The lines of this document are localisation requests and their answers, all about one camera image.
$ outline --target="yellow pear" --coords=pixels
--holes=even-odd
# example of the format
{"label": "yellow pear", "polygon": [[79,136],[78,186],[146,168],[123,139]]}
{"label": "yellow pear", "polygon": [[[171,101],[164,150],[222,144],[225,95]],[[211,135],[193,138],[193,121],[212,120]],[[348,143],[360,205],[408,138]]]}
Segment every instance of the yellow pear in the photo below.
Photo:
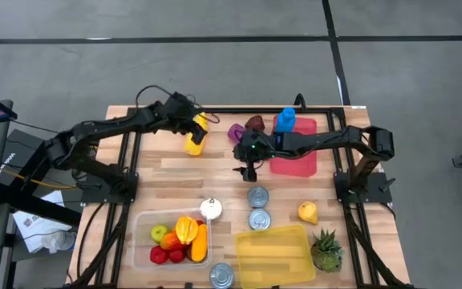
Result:
{"label": "yellow pear", "polygon": [[312,201],[305,201],[298,207],[298,216],[303,220],[317,225],[317,205]]}

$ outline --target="yellow container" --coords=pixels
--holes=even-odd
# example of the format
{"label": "yellow container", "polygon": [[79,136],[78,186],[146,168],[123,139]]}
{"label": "yellow container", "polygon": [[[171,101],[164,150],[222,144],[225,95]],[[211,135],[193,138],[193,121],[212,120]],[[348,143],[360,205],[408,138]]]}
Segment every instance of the yellow container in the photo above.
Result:
{"label": "yellow container", "polygon": [[237,234],[238,273],[244,288],[315,279],[306,230],[301,224]]}
{"label": "yellow container", "polygon": [[[194,116],[193,121],[197,122],[206,132],[208,131],[208,121],[206,120],[206,114],[204,112]],[[207,135],[198,145],[192,141],[192,133],[189,133],[184,141],[185,152],[192,156],[199,156],[202,153],[202,147],[205,144],[206,137]]]}

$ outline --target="concrete floor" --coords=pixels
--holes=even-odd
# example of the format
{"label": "concrete floor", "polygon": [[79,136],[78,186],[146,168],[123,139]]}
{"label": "concrete floor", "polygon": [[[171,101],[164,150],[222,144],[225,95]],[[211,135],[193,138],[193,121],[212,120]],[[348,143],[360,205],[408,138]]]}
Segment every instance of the concrete floor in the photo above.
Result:
{"label": "concrete floor", "polygon": [[[0,0],[0,38],[326,35],[321,4]],[[458,1],[333,0],[331,9],[338,35],[462,35]],[[411,281],[462,288],[462,169],[451,163],[462,153],[462,42],[339,47],[351,103],[395,134],[396,157],[384,167],[397,178]],[[32,124],[61,129],[104,117],[109,104],[130,104],[151,83],[202,104],[289,104],[298,92],[309,104],[340,104],[329,43],[0,45],[0,99],[14,100]],[[21,261],[14,285],[60,286],[69,260]]]}

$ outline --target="wooden tabletop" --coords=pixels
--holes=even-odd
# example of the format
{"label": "wooden tabletop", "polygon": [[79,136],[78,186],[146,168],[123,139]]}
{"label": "wooden tabletop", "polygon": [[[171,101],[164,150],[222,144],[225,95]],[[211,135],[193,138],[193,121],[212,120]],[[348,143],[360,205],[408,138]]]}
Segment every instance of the wooden tabletop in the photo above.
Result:
{"label": "wooden tabletop", "polygon": [[[111,106],[107,118],[125,116],[128,107]],[[370,124],[368,112],[364,107],[344,107],[346,122],[358,127]],[[336,201],[333,173],[334,158],[331,150],[318,151],[318,172],[312,177],[287,177],[270,173],[268,164],[257,171],[257,183],[244,182],[238,172],[232,171],[239,166],[233,158],[233,145],[227,137],[227,131],[232,124],[244,124],[250,114],[221,114],[219,124],[209,124],[209,134],[205,141],[203,153],[191,157],[183,152],[184,136],[173,135],[171,132],[158,132],[156,135],[142,136],[137,172],[140,174],[136,201],[131,205],[128,219],[122,264],[118,287],[183,287],[185,282],[193,283],[194,287],[211,287],[209,270],[215,263],[228,263],[235,270],[235,287],[240,286],[240,276],[237,267],[237,255],[234,246],[236,233],[250,230],[248,216],[251,208],[247,203],[248,189],[255,185],[265,186],[269,190],[269,202],[266,209],[272,215],[272,227],[301,223],[306,228],[308,240],[311,232],[318,233],[321,228],[336,230],[337,239],[345,250],[342,270],[339,273],[323,273],[317,271],[316,279],[282,287],[316,287],[316,288],[354,288],[355,279],[351,263],[347,230],[341,205]],[[274,115],[261,115],[265,121],[266,131],[272,129]],[[315,118],[318,132],[327,132],[328,125],[325,115],[305,114],[303,117]],[[335,127],[339,128],[338,119]],[[102,140],[99,144],[97,159],[104,163],[116,163],[120,150],[121,136]],[[130,136],[129,152],[132,150],[133,135]],[[360,159],[357,152],[355,161]],[[129,164],[131,153],[128,153]],[[132,267],[132,226],[135,216],[146,210],[165,210],[198,207],[207,197],[215,197],[224,206],[224,212],[219,219],[212,222],[213,255],[212,262],[204,269],[166,271],[136,271]],[[314,201],[318,206],[318,225],[302,222],[298,218],[297,208],[303,201]],[[87,206],[79,225],[79,232],[84,232],[89,217],[97,205]],[[108,205],[105,205],[96,215],[83,246],[82,271],[101,246],[104,223],[107,217]],[[400,247],[395,220],[391,213],[381,205],[366,204],[368,226],[373,247],[391,269],[397,278],[409,283],[406,265]],[[75,276],[75,264],[78,258],[79,243],[77,238],[72,255],[69,272]],[[363,277],[369,282],[368,267],[361,246]],[[114,249],[107,258],[104,282],[109,282]]]}

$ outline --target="metal can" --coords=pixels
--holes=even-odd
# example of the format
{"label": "metal can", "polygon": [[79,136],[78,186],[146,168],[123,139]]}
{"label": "metal can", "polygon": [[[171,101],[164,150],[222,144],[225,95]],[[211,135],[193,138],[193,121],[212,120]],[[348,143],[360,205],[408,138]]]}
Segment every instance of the metal can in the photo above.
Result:
{"label": "metal can", "polygon": [[219,218],[222,214],[222,203],[215,199],[215,198],[209,198],[204,200],[201,203],[201,215],[208,220],[215,220],[216,218]]}
{"label": "metal can", "polygon": [[270,214],[264,209],[255,209],[250,212],[249,226],[253,230],[264,230],[270,227]]}
{"label": "metal can", "polygon": [[252,187],[247,193],[247,201],[253,208],[263,208],[269,201],[269,191],[261,186]]}
{"label": "metal can", "polygon": [[209,282],[213,288],[231,288],[234,282],[233,268],[226,263],[218,263],[209,272]]}

